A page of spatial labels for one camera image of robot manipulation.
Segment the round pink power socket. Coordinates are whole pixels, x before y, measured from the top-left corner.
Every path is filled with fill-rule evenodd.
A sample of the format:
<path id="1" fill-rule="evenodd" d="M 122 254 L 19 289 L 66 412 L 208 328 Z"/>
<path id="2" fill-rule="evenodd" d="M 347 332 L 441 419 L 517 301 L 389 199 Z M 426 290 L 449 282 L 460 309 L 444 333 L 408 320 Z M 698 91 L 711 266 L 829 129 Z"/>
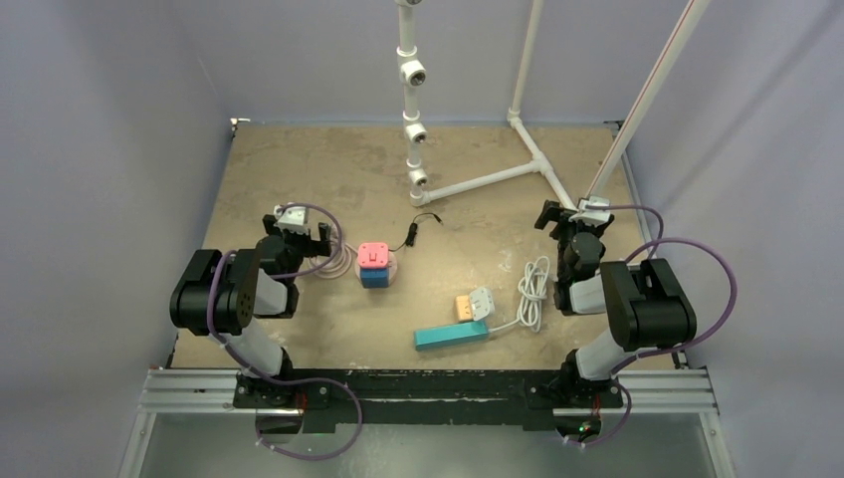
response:
<path id="1" fill-rule="evenodd" d="M 390 285 L 392 285 L 393 282 L 395 281 L 397 273 L 398 273 L 398 261 L 397 261 L 397 258 L 396 258 L 395 254 L 393 252 L 390 253 L 390 262 L 389 262 L 389 266 L 387 268 L 390 271 Z M 355 275 L 356 275 L 358 281 L 360 282 L 359 277 L 358 277 L 359 270 L 360 270 L 360 268 L 357 266 L 357 264 L 355 264 L 354 265 L 354 272 L 355 272 Z"/>

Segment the black power adapter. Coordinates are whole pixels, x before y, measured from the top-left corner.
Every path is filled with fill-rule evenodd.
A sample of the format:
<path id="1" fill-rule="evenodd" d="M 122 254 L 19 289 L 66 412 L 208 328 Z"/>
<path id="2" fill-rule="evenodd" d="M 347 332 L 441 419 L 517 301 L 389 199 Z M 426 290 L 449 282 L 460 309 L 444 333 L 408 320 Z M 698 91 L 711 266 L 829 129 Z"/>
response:
<path id="1" fill-rule="evenodd" d="M 395 248 L 391 248 L 390 252 L 399 252 L 400 250 L 405 249 L 405 248 L 413 248 L 416 245 L 416 241 L 417 241 L 417 237 L 418 237 L 418 233 L 419 233 L 419 226 L 425 218 L 432 218 L 438 224 L 440 224 L 440 225 L 443 224 L 442 218 L 434 212 L 422 212 L 422 213 L 416 214 L 413 217 L 413 219 L 411 220 L 411 222 L 408 226 L 406 236 L 405 236 L 404 240 L 402 241 L 402 243 Z"/>

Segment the white square wall adapter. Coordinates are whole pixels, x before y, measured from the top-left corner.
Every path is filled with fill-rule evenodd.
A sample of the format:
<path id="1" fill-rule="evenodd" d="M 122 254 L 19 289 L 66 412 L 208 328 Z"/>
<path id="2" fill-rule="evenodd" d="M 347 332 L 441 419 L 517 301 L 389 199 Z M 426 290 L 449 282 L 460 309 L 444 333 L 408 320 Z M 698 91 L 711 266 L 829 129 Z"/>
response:
<path id="1" fill-rule="evenodd" d="M 469 294 L 469 305 L 471 319 L 475 322 L 487 319 L 496 311 L 492 290 L 486 286 L 479 287 Z"/>

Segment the tan cube plug adapter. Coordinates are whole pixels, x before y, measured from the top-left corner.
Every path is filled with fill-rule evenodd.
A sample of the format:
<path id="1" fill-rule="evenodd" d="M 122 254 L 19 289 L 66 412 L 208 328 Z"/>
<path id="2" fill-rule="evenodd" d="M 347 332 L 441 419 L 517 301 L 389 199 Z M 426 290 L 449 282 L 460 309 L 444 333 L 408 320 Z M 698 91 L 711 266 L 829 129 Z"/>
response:
<path id="1" fill-rule="evenodd" d="M 455 298 L 455 313 L 458 323 L 472 322 L 474 320 L 473 306 L 469 295 L 457 296 Z"/>

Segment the teal power strip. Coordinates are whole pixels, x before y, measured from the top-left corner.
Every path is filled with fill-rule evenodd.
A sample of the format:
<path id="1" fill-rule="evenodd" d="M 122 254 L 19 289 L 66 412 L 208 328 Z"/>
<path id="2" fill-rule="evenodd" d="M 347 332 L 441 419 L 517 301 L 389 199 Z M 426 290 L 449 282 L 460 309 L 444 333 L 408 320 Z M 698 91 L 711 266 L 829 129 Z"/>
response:
<path id="1" fill-rule="evenodd" d="M 414 348 L 425 352 L 484 341 L 490 334 L 484 322 L 465 322 L 415 331 Z"/>

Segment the pink square plug adapter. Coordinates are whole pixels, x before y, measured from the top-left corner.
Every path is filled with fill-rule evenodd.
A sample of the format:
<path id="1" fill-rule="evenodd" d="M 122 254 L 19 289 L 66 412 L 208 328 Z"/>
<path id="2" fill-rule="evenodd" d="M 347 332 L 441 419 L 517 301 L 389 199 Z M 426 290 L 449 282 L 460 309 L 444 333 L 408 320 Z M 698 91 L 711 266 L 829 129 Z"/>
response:
<path id="1" fill-rule="evenodd" d="M 385 269 L 390 262 L 389 246 L 384 242 L 361 243 L 357 249 L 357 266 L 360 269 Z"/>

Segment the blue cube socket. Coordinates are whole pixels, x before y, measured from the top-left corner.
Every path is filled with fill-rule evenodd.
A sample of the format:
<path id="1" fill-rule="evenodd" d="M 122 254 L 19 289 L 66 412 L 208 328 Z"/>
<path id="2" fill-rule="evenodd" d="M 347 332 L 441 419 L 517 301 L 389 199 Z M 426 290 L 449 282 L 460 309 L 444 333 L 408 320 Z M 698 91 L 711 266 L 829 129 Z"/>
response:
<path id="1" fill-rule="evenodd" d="M 361 268 L 358 277 L 364 289 L 381 289 L 390 285 L 388 268 Z"/>

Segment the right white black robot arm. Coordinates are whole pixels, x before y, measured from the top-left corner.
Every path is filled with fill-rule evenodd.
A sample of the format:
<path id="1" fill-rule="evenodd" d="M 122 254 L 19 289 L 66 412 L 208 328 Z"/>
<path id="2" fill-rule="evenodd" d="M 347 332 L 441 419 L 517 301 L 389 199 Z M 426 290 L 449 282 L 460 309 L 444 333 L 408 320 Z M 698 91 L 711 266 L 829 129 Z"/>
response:
<path id="1" fill-rule="evenodd" d="M 561 397 L 581 405 L 624 360 L 693 339 L 697 317 L 666 260 L 646 259 L 638 266 L 606 261 L 601 237 L 608 225 L 589 224 L 547 200 L 534 227 L 550 222 L 555 226 L 549 236 L 557 243 L 555 307 L 565 316 L 604 314 L 608 321 L 597 339 L 569 353 L 561 366 Z"/>

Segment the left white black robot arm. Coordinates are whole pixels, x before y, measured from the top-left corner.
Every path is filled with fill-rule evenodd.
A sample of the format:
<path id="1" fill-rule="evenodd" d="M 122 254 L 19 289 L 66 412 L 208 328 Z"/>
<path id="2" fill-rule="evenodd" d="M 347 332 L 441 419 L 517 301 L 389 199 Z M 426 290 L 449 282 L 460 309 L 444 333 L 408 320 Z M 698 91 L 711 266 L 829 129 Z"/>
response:
<path id="1" fill-rule="evenodd" d="M 326 266 L 305 271 L 304 262 L 334 258 L 338 248 L 331 238 L 342 230 L 331 218 L 313 237 L 302 205 L 282 207 L 262 222 L 266 235 L 252 248 L 195 251 L 171 294 L 169 314 L 176 328 L 220 346 L 245 375 L 260 379 L 258 394 L 270 406 L 283 407 L 297 393 L 293 364 L 260 321 L 293 317 L 300 300 L 296 278 Z"/>

